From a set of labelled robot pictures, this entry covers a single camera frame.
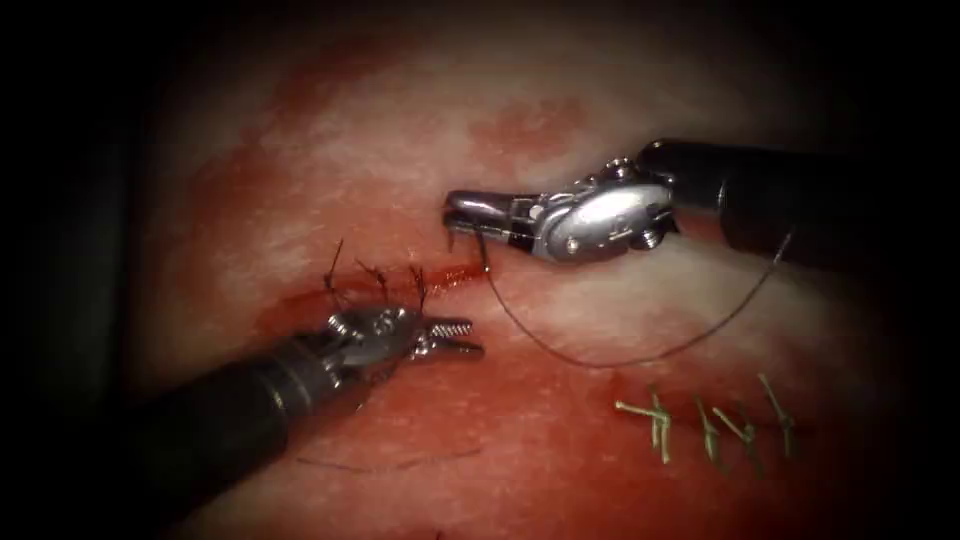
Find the dark suture thread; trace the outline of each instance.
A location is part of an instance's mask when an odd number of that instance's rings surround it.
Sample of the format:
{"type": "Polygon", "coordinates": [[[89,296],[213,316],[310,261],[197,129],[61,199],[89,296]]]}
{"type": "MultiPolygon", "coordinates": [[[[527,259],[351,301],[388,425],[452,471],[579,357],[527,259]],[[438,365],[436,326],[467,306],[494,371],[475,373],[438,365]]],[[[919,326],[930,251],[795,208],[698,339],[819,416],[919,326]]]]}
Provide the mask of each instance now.
{"type": "MultiPolygon", "coordinates": [[[[330,271],[323,276],[324,285],[330,291],[330,294],[334,299],[334,303],[337,304],[337,310],[342,310],[342,308],[340,307],[340,304],[337,301],[337,295],[339,294],[339,292],[333,287],[333,272],[336,269],[337,260],[340,258],[340,251],[342,249],[343,249],[343,239],[341,238],[340,242],[337,244],[337,251],[333,256],[333,263],[330,265],[330,271]]],[[[384,302],[389,303],[389,300],[388,300],[389,293],[387,289],[386,276],[384,276],[382,272],[377,270],[376,267],[372,267],[372,268],[367,267],[359,259],[355,259],[355,260],[357,265],[360,266],[360,268],[362,268],[368,275],[370,275],[377,281],[377,284],[380,285],[381,292],[383,293],[384,302]]],[[[429,294],[429,291],[427,290],[427,281],[423,273],[423,267],[421,266],[420,268],[416,268],[413,265],[411,265],[410,274],[413,276],[413,281],[417,287],[417,296],[420,302],[419,317],[422,319],[424,317],[423,306],[424,304],[426,304],[427,296],[429,294]]],[[[343,297],[343,300],[346,301],[347,303],[350,303],[345,296],[343,297]]],[[[397,364],[395,363],[390,369],[389,373],[392,374],[393,370],[395,370],[396,368],[397,368],[397,364]]],[[[315,467],[323,467],[326,469],[344,471],[344,472],[349,472],[353,474],[382,474],[382,473],[407,471],[416,467],[434,465],[434,464],[444,463],[448,461],[453,461],[456,459],[463,459],[463,458],[480,454],[482,451],[483,451],[482,448],[474,448],[466,452],[460,452],[460,453],[450,454],[445,456],[433,456],[433,457],[412,459],[409,461],[402,461],[394,465],[387,465],[383,467],[354,467],[351,465],[344,465],[340,463],[312,460],[310,458],[297,458],[297,463],[312,465],[315,467]]]]}
{"type": "Polygon", "coordinates": [[[740,315],[740,313],[747,307],[748,304],[750,304],[753,298],[760,291],[760,288],[763,286],[763,284],[766,283],[766,281],[770,278],[770,276],[773,275],[773,272],[776,269],[777,264],[780,262],[780,259],[783,258],[783,254],[787,250],[787,246],[790,245],[790,240],[793,238],[794,230],[793,228],[791,228],[790,231],[788,231],[787,234],[784,236],[783,241],[780,243],[779,248],[777,248],[777,253],[774,256],[773,261],[770,262],[770,265],[767,266],[766,270],[764,270],[763,275],[760,276],[760,279],[757,280],[757,283],[753,286],[753,288],[751,288],[747,292],[746,296],[744,296],[740,304],[738,304],[733,309],[733,311],[731,311],[726,317],[720,319],[720,321],[717,322],[715,325],[703,331],[702,333],[693,336],[687,341],[681,342],[672,347],[668,347],[667,349],[657,354],[650,355],[650,356],[642,356],[640,358],[633,358],[630,360],[623,360],[620,362],[613,362],[609,364],[590,364],[590,363],[584,362],[583,360],[573,358],[572,356],[566,355],[554,349],[553,347],[548,345],[546,342],[544,342],[542,339],[540,339],[531,330],[529,330],[527,326],[523,324],[523,322],[519,319],[519,317],[517,317],[513,313],[513,311],[511,311],[510,308],[507,307],[507,303],[504,301],[503,296],[500,295],[500,291],[497,289],[497,285],[493,281],[493,273],[490,271],[490,259],[489,259],[489,255],[487,254],[486,241],[484,240],[483,235],[480,233],[479,230],[475,230],[474,232],[477,237],[477,242],[479,243],[479,246],[480,246],[480,257],[482,260],[484,271],[487,274],[487,282],[490,283],[490,289],[493,291],[493,295],[497,298],[497,302],[500,303],[500,307],[503,308],[504,313],[506,313],[507,317],[509,317],[513,321],[513,323],[517,325],[517,328],[519,328],[521,332],[526,334],[526,336],[529,337],[531,340],[533,340],[533,342],[536,343],[537,346],[539,346],[541,349],[543,349],[548,354],[550,354],[554,358],[557,358],[558,360],[564,363],[585,368],[585,369],[617,369],[622,367],[639,366],[639,365],[661,362],[673,355],[679,354],[683,351],[686,351],[687,349],[690,349],[691,347],[697,345],[698,343],[706,340],[707,338],[713,336],[714,334],[722,330],[725,326],[727,326],[727,324],[729,324],[733,319],[735,319],[738,315],[740,315]]]}
{"type": "MultiPolygon", "coordinates": [[[[333,271],[337,268],[337,260],[340,259],[340,250],[343,249],[343,238],[340,239],[340,242],[337,244],[337,252],[333,254],[333,262],[330,264],[330,271],[323,275],[323,286],[330,291],[330,297],[333,298],[333,304],[336,306],[337,311],[343,311],[343,307],[340,306],[340,298],[337,297],[340,293],[333,287],[333,271]]],[[[351,303],[347,297],[343,297],[343,301],[346,303],[351,303]]]]}
{"type": "Polygon", "coordinates": [[[448,463],[450,461],[455,461],[458,459],[465,459],[468,457],[473,457],[479,455],[483,452],[483,448],[473,448],[465,452],[457,452],[455,454],[448,454],[444,456],[432,456],[425,458],[410,459],[407,461],[401,461],[400,463],[395,463],[393,465],[386,465],[382,467],[355,467],[352,465],[343,465],[340,463],[331,463],[327,461],[318,461],[310,458],[297,458],[297,463],[302,463],[304,465],[312,465],[314,467],[322,467],[325,469],[333,469],[336,471],[343,471],[352,474],[385,474],[385,473],[394,473],[408,471],[416,467],[425,467],[428,465],[440,465],[441,463],[448,463]]]}

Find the knotted suture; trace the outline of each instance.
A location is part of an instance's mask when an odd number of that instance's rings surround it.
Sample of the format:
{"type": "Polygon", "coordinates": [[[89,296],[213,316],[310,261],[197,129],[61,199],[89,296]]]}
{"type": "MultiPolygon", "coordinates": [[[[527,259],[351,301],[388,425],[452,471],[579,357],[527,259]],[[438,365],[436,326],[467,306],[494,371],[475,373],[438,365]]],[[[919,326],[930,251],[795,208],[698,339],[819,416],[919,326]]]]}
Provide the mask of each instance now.
{"type": "MultiPolygon", "coordinates": [[[[748,414],[742,402],[735,402],[732,407],[711,405],[706,403],[699,395],[694,394],[692,396],[692,401],[696,406],[697,422],[703,432],[703,446],[706,457],[724,474],[729,471],[729,467],[720,456],[720,441],[724,436],[729,438],[732,435],[739,442],[759,477],[764,475],[763,463],[760,460],[756,445],[761,430],[764,432],[779,430],[781,432],[785,459],[792,459],[796,454],[796,435],[794,432],[796,422],[777,400],[767,377],[761,373],[757,378],[763,386],[766,399],[775,414],[777,422],[775,425],[758,425],[748,414]]],[[[656,387],[651,385],[648,390],[650,393],[649,403],[633,404],[618,400],[614,402],[614,408],[618,411],[646,416],[651,419],[651,446],[654,451],[659,452],[661,461],[666,465],[671,460],[668,450],[670,428],[676,427],[678,423],[684,423],[681,418],[686,419],[688,415],[681,417],[671,414],[663,405],[656,387]]]]}

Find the surgical suture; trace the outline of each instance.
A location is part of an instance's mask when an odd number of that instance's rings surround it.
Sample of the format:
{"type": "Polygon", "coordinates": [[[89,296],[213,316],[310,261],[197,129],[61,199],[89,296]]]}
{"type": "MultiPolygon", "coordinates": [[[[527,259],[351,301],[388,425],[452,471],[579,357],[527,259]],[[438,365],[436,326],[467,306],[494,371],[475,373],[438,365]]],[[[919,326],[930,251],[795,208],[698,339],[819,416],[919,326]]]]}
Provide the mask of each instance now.
{"type": "Polygon", "coordinates": [[[635,405],[629,405],[623,401],[617,401],[613,404],[618,411],[626,411],[633,414],[649,416],[652,419],[650,429],[650,440],[654,450],[660,450],[660,460],[664,465],[670,463],[670,413],[660,404],[660,398],[657,397],[653,386],[650,387],[650,394],[653,397],[653,409],[645,409],[635,405]]]}
{"type": "Polygon", "coordinates": [[[707,411],[703,408],[703,401],[700,396],[694,396],[693,399],[697,404],[697,411],[700,413],[700,421],[703,424],[703,446],[707,451],[707,459],[720,472],[726,474],[729,469],[720,458],[720,430],[710,422],[710,417],[707,416],[707,411]]]}
{"type": "Polygon", "coordinates": [[[733,420],[730,419],[723,411],[717,407],[713,408],[713,414],[717,415],[717,418],[720,419],[734,435],[743,442],[744,447],[747,450],[747,458],[753,463],[754,468],[757,471],[757,475],[763,476],[763,464],[760,462],[760,456],[757,454],[756,440],[757,440],[757,428],[750,423],[750,419],[747,418],[747,413],[743,409],[743,404],[737,402],[737,408],[740,411],[740,417],[743,420],[743,429],[737,427],[733,423],[733,420]]]}
{"type": "Polygon", "coordinates": [[[767,376],[763,373],[757,375],[757,378],[760,379],[760,384],[763,385],[763,390],[767,394],[767,399],[770,400],[770,405],[773,406],[773,411],[777,414],[777,421],[780,422],[780,429],[783,430],[783,454],[787,459],[790,459],[794,456],[794,441],[793,441],[793,428],[796,426],[796,423],[786,411],[783,410],[783,407],[780,406],[780,402],[777,401],[777,397],[773,394],[773,388],[770,387],[770,381],[767,380],[767,376]]]}

